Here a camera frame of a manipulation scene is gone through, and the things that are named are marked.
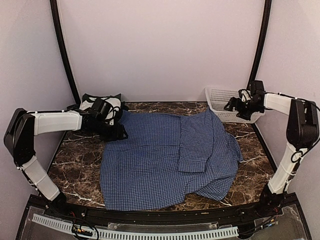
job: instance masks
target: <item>checkered fabric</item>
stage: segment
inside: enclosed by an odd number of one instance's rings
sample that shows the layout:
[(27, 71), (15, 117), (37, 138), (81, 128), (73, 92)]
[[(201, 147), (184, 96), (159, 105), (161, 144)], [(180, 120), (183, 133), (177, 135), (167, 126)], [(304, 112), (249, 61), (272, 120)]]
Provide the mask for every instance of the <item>checkered fabric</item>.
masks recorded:
[(212, 111), (123, 111), (120, 123), (129, 138), (106, 144), (100, 169), (107, 209), (159, 209), (183, 202), (189, 193), (217, 201), (226, 196), (243, 158)]

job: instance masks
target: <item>white container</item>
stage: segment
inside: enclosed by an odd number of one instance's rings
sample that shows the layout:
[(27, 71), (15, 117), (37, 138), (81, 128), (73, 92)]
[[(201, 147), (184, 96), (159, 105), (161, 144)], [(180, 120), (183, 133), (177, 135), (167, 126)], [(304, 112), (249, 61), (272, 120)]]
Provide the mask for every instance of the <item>white container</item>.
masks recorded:
[(233, 90), (221, 90), (214, 87), (207, 86), (205, 88), (205, 97), (208, 102), (209, 108), (220, 118), (223, 123), (246, 123), (253, 124), (255, 121), (264, 115), (264, 113), (254, 112), (251, 116), (251, 120), (244, 120), (237, 117), (238, 111), (226, 111), (225, 105), (229, 102), (230, 98), (239, 98), (238, 91)]

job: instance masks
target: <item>marble tabletop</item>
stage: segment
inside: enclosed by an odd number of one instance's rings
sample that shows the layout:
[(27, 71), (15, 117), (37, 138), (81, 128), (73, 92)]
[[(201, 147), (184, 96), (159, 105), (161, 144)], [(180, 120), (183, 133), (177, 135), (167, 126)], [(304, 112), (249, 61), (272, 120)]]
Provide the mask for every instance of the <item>marble tabletop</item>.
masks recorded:
[[(185, 116), (204, 112), (208, 107), (206, 102), (144, 102), (126, 105), (133, 113)], [(205, 210), (259, 200), (264, 185), (274, 174), (269, 160), (250, 124), (223, 125), (236, 138), (244, 158), (226, 197), (222, 201), (215, 201), (191, 193), (185, 196), (184, 202), (157, 211)], [(69, 131), (65, 135), (48, 174), (65, 193), (69, 203), (104, 208), (100, 190), (100, 165), (105, 144), (96, 134)]]

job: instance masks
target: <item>white basket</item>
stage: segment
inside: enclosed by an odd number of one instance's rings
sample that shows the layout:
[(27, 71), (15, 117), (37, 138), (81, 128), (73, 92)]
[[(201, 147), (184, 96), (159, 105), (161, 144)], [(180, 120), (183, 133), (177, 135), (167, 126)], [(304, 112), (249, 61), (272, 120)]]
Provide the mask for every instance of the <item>white basket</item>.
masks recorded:
[(226, 111), (225, 105), (229, 102), (230, 98), (239, 97), (238, 91), (215, 89), (214, 87), (205, 88), (205, 97), (208, 102), (209, 108), (220, 118), (223, 123), (246, 123), (253, 124), (255, 121), (264, 115), (264, 113), (255, 112), (251, 116), (251, 120), (244, 120), (237, 117), (238, 111)]

